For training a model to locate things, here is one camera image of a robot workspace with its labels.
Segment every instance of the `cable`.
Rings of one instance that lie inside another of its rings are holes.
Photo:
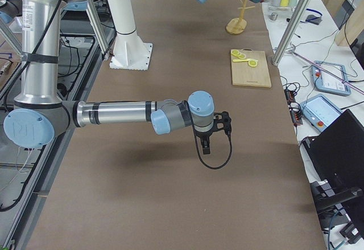
[[[230,158],[231,158],[231,154],[233,152],[233,144],[231,143],[231,134],[226,134],[228,139],[229,139],[229,145],[230,145],[230,152],[229,152],[229,155],[226,159],[226,161],[219,165],[219,166],[209,166],[207,163],[204,162],[204,160],[202,159],[201,157],[201,154],[200,154],[200,151],[198,149],[198,143],[197,143],[197,136],[196,136],[196,129],[195,129],[195,125],[193,123],[193,119],[192,119],[192,113],[191,113],[191,110],[189,108],[189,104],[187,101],[183,101],[183,103],[185,104],[185,106],[187,107],[187,110],[188,110],[188,115],[189,115],[189,119],[191,120],[191,127],[192,127],[192,131],[193,131],[193,137],[195,138],[195,146],[196,146],[196,151],[197,151],[197,155],[198,155],[198,158],[200,160],[200,162],[205,166],[207,167],[208,169],[212,169],[212,170],[218,170],[218,169],[221,169],[223,168],[224,166],[226,166],[228,164],[228,162],[230,161]]]
[[[306,87],[308,87],[308,86],[309,86],[309,80],[308,80],[308,78],[307,78],[307,77],[306,77],[306,75],[305,75],[305,71],[307,71],[307,70],[311,69],[311,66],[303,66],[302,68],[306,68],[306,69],[302,70],[302,71],[301,71],[301,73],[302,73],[303,77],[306,79],[306,81],[307,81],[307,85],[305,85],[305,86],[301,86],[301,88],[306,88]]]
[[[9,58],[0,58],[0,59],[10,61],[12,64],[14,63],[14,61],[11,61]]]
[[[316,78],[315,82],[313,83],[313,88],[312,88],[312,90],[310,91],[310,93],[309,93],[309,94],[307,95],[307,97],[306,97],[306,101],[305,101],[305,104],[304,104],[304,106],[303,106],[303,108],[302,108],[302,112],[303,112],[303,110],[305,109],[305,107],[306,107],[306,105],[307,105],[308,97],[309,97],[309,96],[313,93],[313,91],[315,90],[317,79],[319,79],[319,77],[317,77],[317,78]]]
[[[103,24],[103,23],[100,23],[100,24],[107,27],[107,28],[115,29],[115,26],[109,26],[109,25],[106,25],[106,24]]]
[[[281,78],[283,78],[283,79],[286,81],[286,83],[285,83],[285,84],[283,84],[283,85],[286,85],[286,84],[288,83],[287,78],[285,78],[285,77],[284,77],[284,76],[282,76],[282,75],[280,75],[280,77],[281,77]]]
[[[18,172],[6,183],[6,185],[4,185],[2,188],[0,188],[0,192],[2,192],[5,188],[7,188],[12,182],[13,180],[15,180],[15,178],[20,174],[20,173],[26,173],[26,172],[22,172],[22,170],[24,169],[25,165],[28,163],[28,160],[30,158],[30,156],[32,155],[32,151],[31,150],[30,152],[28,151],[28,156],[27,156],[27,159],[25,160],[22,168],[19,170],[18,169]]]
[[[353,104],[353,105],[350,105],[350,106],[345,106],[345,107],[341,108],[341,110],[349,109],[349,108],[351,108],[351,107],[353,107],[353,106],[357,106],[357,105],[360,105],[360,104],[363,104],[363,103],[364,103],[364,101],[361,101],[361,102],[359,102],[359,103],[356,103],[356,104]]]
[[[327,66],[334,67],[334,68],[335,68],[335,69],[337,69],[338,71],[342,72],[344,75],[347,75],[347,76],[350,76],[350,77],[354,77],[354,78],[358,77],[358,73],[357,73],[357,71],[355,71],[355,70],[353,70],[353,71],[354,71],[354,73],[355,73],[355,75],[351,75],[351,74],[349,74],[349,73],[347,73],[347,72],[342,71],[342,70],[341,70],[340,68],[338,68],[336,65],[333,65],[333,64],[330,64],[330,63],[321,63],[321,64],[320,64],[320,66],[322,66],[322,65],[327,65]]]
[[[330,223],[329,223],[329,231],[328,231],[328,250],[331,250],[331,246],[330,246],[330,232],[331,232],[331,229],[333,228],[333,226],[332,226],[333,221],[336,218],[336,216],[339,214],[339,212],[342,211],[342,210],[344,210],[343,207],[341,207],[338,211],[336,211],[335,214],[331,217],[331,220],[330,220]]]
[[[69,73],[71,71],[71,65],[72,65],[72,48],[71,48],[71,46],[68,46],[68,48],[69,48],[69,66],[68,66],[68,72],[67,73]]]
[[[304,44],[308,44],[308,43],[314,43],[314,42],[320,42],[320,41],[323,41],[324,39],[326,38],[329,38],[330,36],[332,36],[333,34],[335,34],[336,32],[338,32],[339,29],[336,29],[335,31],[332,32],[332,34],[328,35],[328,36],[325,36],[324,38],[321,38],[319,40],[312,40],[312,41],[307,41],[307,42],[302,42],[302,43],[299,43],[298,45],[295,45],[294,47],[290,47],[290,48],[287,48],[286,50],[291,50],[295,47],[298,47],[300,45],[304,45]]]
[[[355,0],[353,0],[352,2],[351,2],[351,4],[350,4],[350,7],[351,8],[354,8],[354,1]],[[348,11],[346,10],[345,11],[345,16],[344,16],[344,19],[343,19],[343,21],[341,22],[341,24],[340,24],[340,27],[339,27],[339,29],[341,29],[341,27],[344,25],[344,24],[346,24],[346,22],[348,21],[348,19],[350,18],[350,16],[351,16],[351,14],[349,15],[349,17],[347,18],[347,20],[344,22],[344,20],[345,20],[345,17],[346,17],[346,15],[348,14]]]

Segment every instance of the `black cable wire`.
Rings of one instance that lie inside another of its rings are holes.
[[[305,107],[306,107],[306,105],[307,105],[307,100],[308,100],[308,97],[311,95],[311,93],[313,93],[313,91],[315,90],[315,87],[316,87],[316,83],[317,83],[317,79],[319,79],[319,77],[318,78],[316,78],[316,80],[315,80],[315,82],[313,83],[313,88],[312,88],[312,90],[310,91],[310,93],[307,95],[307,97],[306,97],[306,101],[305,101],[305,104],[304,104],[304,106],[303,106],[303,108],[302,108],[302,112],[303,112],[303,110],[305,109]]]
[[[0,59],[10,61],[12,64],[14,63],[14,61],[11,61],[9,58],[0,58]]]
[[[107,27],[107,28],[115,29],[115,26],[109,26],[109,25],[106,25],[106,24],[103,24],[103,23],[100,23],[100,24]]]
[[[359,103],[356,103],[356,104],[353,104],[353,105],[350,105],[350,106],[345,106],[345,107],[341,108],[341,110],[349,109],[349,108],[351,108],[351,107],[353,107],[353,106],[357,106],[357,105],[360,105],[360,104],[363,104],[363,103],[364,103],[364,101],[361,101],[361,102],[359,102]]]
[[[33,164],[32,170],[30,171],[30,173],[29,173],[29,175],[28,175],[27,179],[24,181],[23,186],[22,186],[22,190],[21,190],[21,192],[20,192],[19,196],[18,196],[15,200],[13,200],[13,201],[14,201],[14,202],[13,202],[13,204],[11,204],[11,205],[9,205],[9,206],[7,206],[7,207],[4,207],[4,208],[3,208],[3,207],[2,207],[2,204],[0,204],[0,212],[8,211],[8,210],[10,210],[10,209],[14,208],[14,207],[15,207],[15,206],[16,206],[16,205],[20,202],[20,200],[22,199],[22,197],[23,197],[23,195],[24,195],[25,188],[27,187],[27,185],[28,185],[28,183],[29,183],[29,181],[30,181],[30,179],[31,179],[31,177],[32,177],[32,175],[33,175],[33,173],[34,173],[34,171],[35,171],[35,169],[36,169],[36,167],[37,167],[37,165],[38,165],[39,161],[40,161],[40,158],[42,157],[43,151],[44,151],[44,146],[42,147],[42,149],[41,149],[41,151],[40,151],[40,154],[38,155],[37,160],[36,160],[36,161],[35,161],[35,163]]]
[[[287,80],[287,78],[285,78],[285,77],[284,77],[284,76],[282,76],[282,75],[280,75],[280,77],[281,77],[281,78],[283,78],[283,79],[286,81],[286,83],[285,83],[285,84],[283,84],[283,85],[288,84],[288,80]]]
[[[321,63],[321,64],[320,64],[320,66],[321,66],[321,65],[327,65],[327,66],[334,67],[334,68],[335,68],[335,69],[337,69],[338,71],[342,72],[344,75],[347,75],[347,76],[350,76],[350,77],[354,77],[354,78],[358,77],[358,73],[357,73],[357,71],[356,71],[356,70],[354,70],[354,69],[353,69],[353,71],[354,71],[355,75],[351,75],[351,74],[349,74],[349,73],[347,73],[347,72],[342,71],[342,70],[341,70],[340,68],[338,68],[336,65],[333,65],[333,64],[330,64],[330,63],[327,63],[327,62],[325,62],[325,63]]]
[[[350,7],[351,8],[354,8],[353,7],[353,5],[354,5],[354,1],[355,0],[353,0],[352,2],[351,2],[351,4],[350,4]],[[345,20],[345,17],[346,17],[346,15],[348,14],[348,11],[347,10],[345,10],[345,16],[344,16],[344,19],[343,19],[343,21],[341,22],[341,24],[340,24],[340,27],[339,27],[339,29],[341,29],[341,27],[344,25],[344,24],[346,24],[347,22],[348,22],[348,19],[351,17],[351,14],[348,16],[348,18]]]
[[[79,69],[80,65],[81,65],[80,53],[78,51],[78,48],[77,47],[72,47],[72,46],[67,46],[67,45],[64,45],[64,47],[69,48],[70,53],[71,53],[71,60],[70,60],[70,63],[69,63],[68,72],[66,74],[58,73],[59,74],[58,78],[67,77],[67,76],[70,76],[70,75],[76,73],[77,70]],[[71,49],[76,49],[76,52],[77,52],[77,60],[78,60],[78,64],[76,66],[76,69],[74,71],[72,71],[72,72],[70,72],[70,70],[71,70],[71,64],[72,64],[72,51],[71,51]]]
[[[204,162],[204,160],[202,159],[201,157],[201,154],[200,154],[200,151],[198,149],[198,143],[197,143],[197,136],[196,136],[196,129],[195,129],[195,125],[193,123],[193,119],[192,119],[192,114],[191,114],[191,110],[189,108],[189,104],[187,101],[183,101],[183,103],[185,104],[185,106],[187,107],[187,110],[188,110],[188,115],[189,115],[189,118],[191,120],[191,127],[192,127],[192,131],[193,131],[193,136],[195,138],[195,146],[196,146],[196,151],[197,151],[197,155],[198,155],[198,158],[200,160],[200,162],[205,166],[207,167],[208,169],[212,169],[212,170],[218,170],[218,169],[221,169],[223,168],[224,166],[226,166],[228,164],[228,162],[230,161],[230,158],[231,158],[231,154],[233,152],[233,144],[231,143],[231,134],[227,134],[227,137],[229,139],[229,145],[230,145],[230,152],[229,152],[229,156],[227,157],[226,161],[219,165],[219,166],[209,166],[207,163]]]

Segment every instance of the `wooden stand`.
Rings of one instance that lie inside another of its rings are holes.
[[[246,7],[247,0],[243,0],[243,7],[240,8],[240,16],[238,18],[233,18],[227,25],[226,31],[230,35],[239,35],[244,32],[246,27],[246,20],[244,20],[244,13],[246,9],[254,8],[254,6]]]

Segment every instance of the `yellow ring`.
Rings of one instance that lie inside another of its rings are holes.
[[[246,55],[245,54],[241,54],[238,56],[238,59],[246,59]]]
[[[239,50],[232,50],[232,51],[231,51],[231,54],[232,54],[233,56],[236,56],[236,57],[241,56],[241,52],[240,52]]]
[[[255,68],[256,66],[258,66],[258,61],[255,60],[255,59],[254,60],[251,59],[251,60],[248,61],[248,65]]]

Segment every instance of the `yellow object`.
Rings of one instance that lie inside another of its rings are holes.
[[[250,86],[271,88],[272,83],[269,76],[266,53],[264,51],[245,51],[247,58],[256,59],[259,65],[252,68],[248,62],[233,62],[235,56],[230,55],[231,80],[234,86]]]
[[[281,7],[287,7],[288,6],[288,2],[289,2],[289,0],[281,0],[280,1]]]
[[[237,58],[242,55],[239,50],[232,50],[231,55],[236,56]]]
[[[248,65],[255,68],[258,66],[258,61],[253,58],[247,58],[247,59],[233,59],[233,62],[248,62]]]

